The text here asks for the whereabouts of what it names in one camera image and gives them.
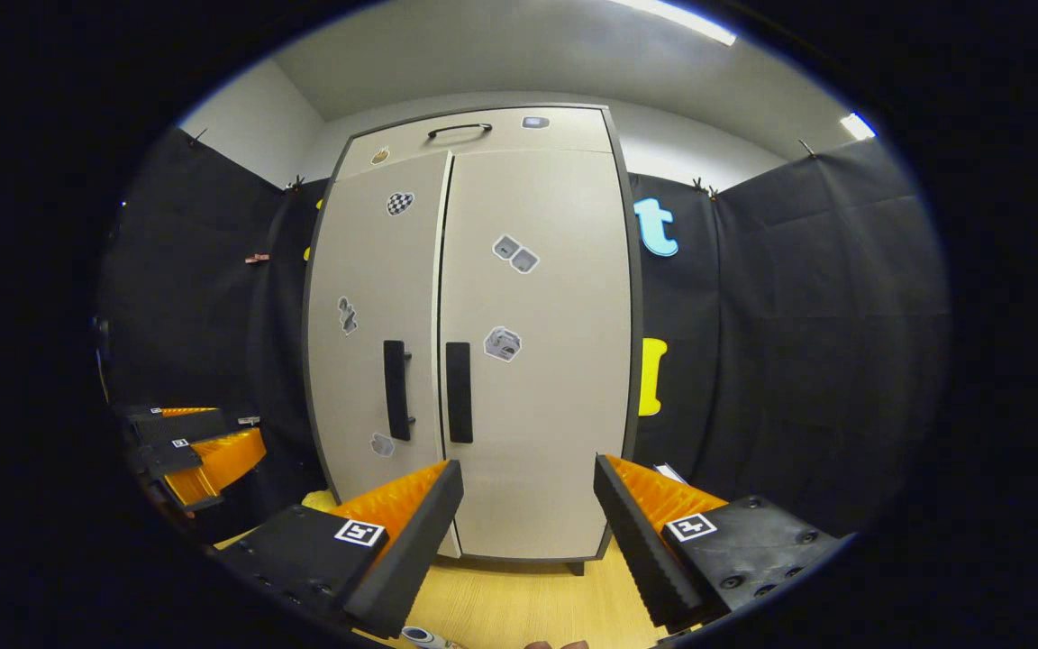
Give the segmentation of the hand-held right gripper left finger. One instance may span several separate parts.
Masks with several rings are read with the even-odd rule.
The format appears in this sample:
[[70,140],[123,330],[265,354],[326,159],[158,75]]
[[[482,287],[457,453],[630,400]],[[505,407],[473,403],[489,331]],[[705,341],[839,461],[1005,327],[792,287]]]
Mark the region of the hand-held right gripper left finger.
[[328,512],[289,506],[215,559],[236,580],[309,623],[392,638],[414,607],[462,497],[459,461],[441,461]]

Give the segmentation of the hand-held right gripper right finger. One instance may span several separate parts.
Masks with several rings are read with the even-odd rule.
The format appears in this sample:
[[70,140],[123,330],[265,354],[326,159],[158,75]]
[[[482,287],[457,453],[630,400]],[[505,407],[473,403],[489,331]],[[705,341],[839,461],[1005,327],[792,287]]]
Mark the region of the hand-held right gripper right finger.
[[723,501],[609,453],[593,490],[655,626],[687,631],[757,607],[842,549],[763,496]]

